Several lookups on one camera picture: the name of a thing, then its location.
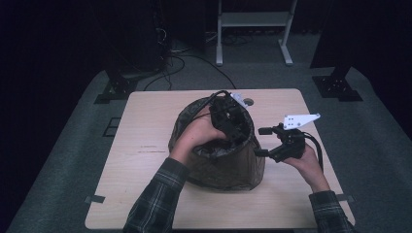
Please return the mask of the black stand base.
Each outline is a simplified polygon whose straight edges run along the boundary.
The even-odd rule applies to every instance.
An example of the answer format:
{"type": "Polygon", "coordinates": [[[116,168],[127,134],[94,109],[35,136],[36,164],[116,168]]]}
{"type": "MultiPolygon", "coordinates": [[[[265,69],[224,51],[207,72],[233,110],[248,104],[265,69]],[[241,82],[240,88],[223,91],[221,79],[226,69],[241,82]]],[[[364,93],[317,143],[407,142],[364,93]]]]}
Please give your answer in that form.
{"type": "Polygon", "coordinates": [[[135,91],[137,82],[125,78],[117,70],[106,70],[109,81],[103,92],[98,94],[95,104],[109,104],[112,100],[126,100],[135,91]]]}
{"type": "Polygon", "coordinates": [[[314,76],[312,78],[323,98],[336,98],[341,102],[358,102],[362,98],[346,81],[350,66],[336,66],[328,76],[314,76]]]}

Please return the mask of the white metal desk frame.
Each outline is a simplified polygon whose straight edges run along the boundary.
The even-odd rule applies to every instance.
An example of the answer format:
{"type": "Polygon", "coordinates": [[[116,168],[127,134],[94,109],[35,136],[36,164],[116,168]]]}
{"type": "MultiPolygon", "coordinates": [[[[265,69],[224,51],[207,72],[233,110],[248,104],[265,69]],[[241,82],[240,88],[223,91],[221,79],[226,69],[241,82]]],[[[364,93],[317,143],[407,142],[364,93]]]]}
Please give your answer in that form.
{"type": "Polygon", "coordinates": [[[217,18],[217,45],[216,64],[223,65],[223,30],[228,27],[283,27],[283,38],[278,40],[285,64],[292,66],[293,61],[287,47],[288,38],[292,28],[295,8],[298,0],[292,0],[286,12],[262,13],[229,13],[223,11],[223,0],[218,0],[217,18]]]}

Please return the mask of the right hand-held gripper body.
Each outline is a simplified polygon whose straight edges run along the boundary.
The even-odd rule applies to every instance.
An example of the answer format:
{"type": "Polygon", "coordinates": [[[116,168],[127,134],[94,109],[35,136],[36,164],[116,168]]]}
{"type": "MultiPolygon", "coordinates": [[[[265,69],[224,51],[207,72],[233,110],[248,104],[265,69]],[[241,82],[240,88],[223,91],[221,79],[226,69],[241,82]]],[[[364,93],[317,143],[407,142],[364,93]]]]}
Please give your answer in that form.
{"type": "Polygon", "coordinates": [[[321,161],[320,143],[314,136],[299,130],[299,127],[313,122],[320,117],[320,114],[285,115],[284,121],[277,126],[282,130],[282,133],[277,136],[281,140],[281,146],[284,147],[284,150],[279,156],[275,157],[275,161],[280,162],[291,157],[299,159],[303,154],[306,139],[309,139],[315,144],[318,153],[318,161],[321,161]]]}

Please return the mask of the dark equipment rack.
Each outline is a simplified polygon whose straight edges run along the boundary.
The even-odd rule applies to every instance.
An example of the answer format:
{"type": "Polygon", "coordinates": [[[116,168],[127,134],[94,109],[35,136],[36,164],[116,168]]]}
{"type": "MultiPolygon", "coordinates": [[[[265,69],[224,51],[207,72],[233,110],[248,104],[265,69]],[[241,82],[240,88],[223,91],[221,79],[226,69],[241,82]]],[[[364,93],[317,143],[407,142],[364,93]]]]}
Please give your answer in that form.
{"type": "Polygon", "coordinates": [[[111,3],[131,65],[142,71],[160,70],[168,44],[160,1],[111,0],[111,3]]]}

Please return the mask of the person's right hand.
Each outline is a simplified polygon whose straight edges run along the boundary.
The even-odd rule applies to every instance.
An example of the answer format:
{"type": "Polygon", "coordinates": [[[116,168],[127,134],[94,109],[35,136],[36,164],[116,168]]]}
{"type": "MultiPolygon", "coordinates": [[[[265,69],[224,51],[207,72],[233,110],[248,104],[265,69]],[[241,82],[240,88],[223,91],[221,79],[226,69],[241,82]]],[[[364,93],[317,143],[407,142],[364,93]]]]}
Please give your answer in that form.
{"type": "Polygon", "coordinates": [[[315,151],[308,145],[305,145],[299,159],[287,158],[284,163],[294,167],[309,185],[321,184],[326,181],[315,151]]]}

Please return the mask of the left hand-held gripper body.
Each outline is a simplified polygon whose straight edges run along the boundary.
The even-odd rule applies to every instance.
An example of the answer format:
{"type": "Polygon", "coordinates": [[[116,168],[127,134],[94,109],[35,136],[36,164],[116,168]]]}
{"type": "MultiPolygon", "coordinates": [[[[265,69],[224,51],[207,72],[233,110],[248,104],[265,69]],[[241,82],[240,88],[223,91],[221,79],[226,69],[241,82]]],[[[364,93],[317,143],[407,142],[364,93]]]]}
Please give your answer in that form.
{"type": "Polygon", "coordinates": [[[243,143],[251,135],[252,123],[246,108],[247,105],[237,93],[216,96],[212,100],[212,124],[232,143],[243,143]]]}

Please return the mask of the person's left hand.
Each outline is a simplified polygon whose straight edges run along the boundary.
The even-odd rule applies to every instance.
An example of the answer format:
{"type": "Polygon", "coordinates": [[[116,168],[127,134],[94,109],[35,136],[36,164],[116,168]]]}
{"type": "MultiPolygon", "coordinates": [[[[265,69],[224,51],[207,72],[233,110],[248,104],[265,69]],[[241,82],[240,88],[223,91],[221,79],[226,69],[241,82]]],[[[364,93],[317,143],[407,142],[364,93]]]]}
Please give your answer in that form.
{"type": "Polygon", "coordinates": [[[188,125],[177,140],[169,157],[184,165],[188,165],[189,155],[195,147],[224,138],[225,134],[213,126],[209,116],[199,117],[188,125]]]}

